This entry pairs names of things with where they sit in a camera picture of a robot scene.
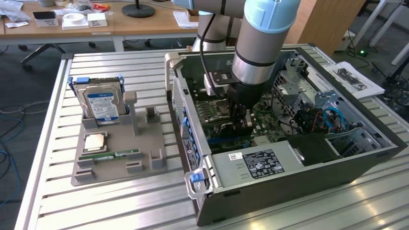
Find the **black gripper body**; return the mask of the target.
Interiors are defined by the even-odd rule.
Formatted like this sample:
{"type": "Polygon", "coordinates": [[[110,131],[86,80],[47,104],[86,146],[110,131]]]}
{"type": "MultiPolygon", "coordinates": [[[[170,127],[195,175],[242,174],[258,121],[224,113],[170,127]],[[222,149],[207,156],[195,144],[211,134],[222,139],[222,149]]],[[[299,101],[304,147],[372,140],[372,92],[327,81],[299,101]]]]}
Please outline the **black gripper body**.
{"type": "Polygon", "coordinates": [[[262,100],[264,93],[267,92],[268,84],[246,84],[234,83],[228,88],[228,101],[230,106],[244,106],[246,108],[254,108],[254,106],[262,100]]]}

